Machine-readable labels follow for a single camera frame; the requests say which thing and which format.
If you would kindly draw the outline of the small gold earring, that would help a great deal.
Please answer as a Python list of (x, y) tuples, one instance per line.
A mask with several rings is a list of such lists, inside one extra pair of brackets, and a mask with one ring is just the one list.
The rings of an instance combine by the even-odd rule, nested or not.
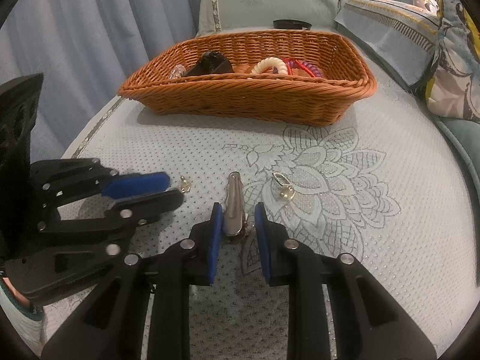
[(179, 190), (183, 194), (187, 194), (191, 191), (192, 183), (183, 175), (180, 176), (180, 186)]

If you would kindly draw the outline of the metal barrette hair clip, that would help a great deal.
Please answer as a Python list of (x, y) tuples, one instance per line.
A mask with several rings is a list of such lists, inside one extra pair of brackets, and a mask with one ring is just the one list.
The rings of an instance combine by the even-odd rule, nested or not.
[(231, 240), (243, 237), (247, 232), (243, 183), (239, 172), (231, 172), (228, 176), (222, 231)]

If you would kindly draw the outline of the teal sofa cover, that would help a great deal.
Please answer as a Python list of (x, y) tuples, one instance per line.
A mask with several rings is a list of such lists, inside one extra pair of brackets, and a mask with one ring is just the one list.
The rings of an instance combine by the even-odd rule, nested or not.
[(157, 115), (115, 95), (61, 157), (192, 183), (179, 209), (137, 231), (131, 246), (143, 256), (204, 221), (239, 172), (247, 213), (262, 202), (315, 252), (354, 255), (441, 355), (479, 302), (473, 181), (420, 102), (367, 63), (376, 93), (327, 127)]

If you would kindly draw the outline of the blue curtain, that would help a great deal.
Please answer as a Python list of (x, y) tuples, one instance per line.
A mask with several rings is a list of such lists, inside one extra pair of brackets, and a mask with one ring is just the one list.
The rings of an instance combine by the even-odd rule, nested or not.
[(1, 27), (1, 80), (44, 77), (31, 158), (58, 158), (148, 60), (197, 32), (200, 0), (19, 0)]

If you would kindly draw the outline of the brown wicker basket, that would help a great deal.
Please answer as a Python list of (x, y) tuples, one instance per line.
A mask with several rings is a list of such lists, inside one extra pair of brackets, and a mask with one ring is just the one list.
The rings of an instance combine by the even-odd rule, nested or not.
[[(232, 72), (172, 78), (177, 65), (193, 67), (218, 51)], [(285, 76), (252, 69), (262, 59), (296, 59), (320, 77), (295, 70)], [(177, 43), (134, 72), (118, 89), (161, 115), (191, 114), (282, 121), (322, 127), (339, 121), (356, 101), (375, 94), (377, 81), (344, 36), (308, 30), (219, 33)]]

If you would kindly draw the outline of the teal velvet cushion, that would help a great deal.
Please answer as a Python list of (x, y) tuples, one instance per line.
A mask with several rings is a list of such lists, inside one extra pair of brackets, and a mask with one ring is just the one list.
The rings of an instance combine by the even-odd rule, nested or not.
[(463, 159), (479, 196), (480, 127), (472, 120), (433, 115), (433, 121)]

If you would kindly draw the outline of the large floral pillow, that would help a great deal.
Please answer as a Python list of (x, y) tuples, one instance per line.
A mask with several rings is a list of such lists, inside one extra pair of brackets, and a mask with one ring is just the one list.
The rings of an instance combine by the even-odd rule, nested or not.
[(439, 4), (437, 59), (425, 89), (429, 110), (479, 122), (479, 29), (461, 0)]

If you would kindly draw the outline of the striped backrest cushion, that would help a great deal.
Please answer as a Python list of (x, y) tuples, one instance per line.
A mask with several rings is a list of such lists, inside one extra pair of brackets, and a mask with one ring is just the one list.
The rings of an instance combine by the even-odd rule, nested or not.
[(431, 67), (440, 21), (426, 10), (393, 0), (340, 0), (334, 21), (406, 89)]

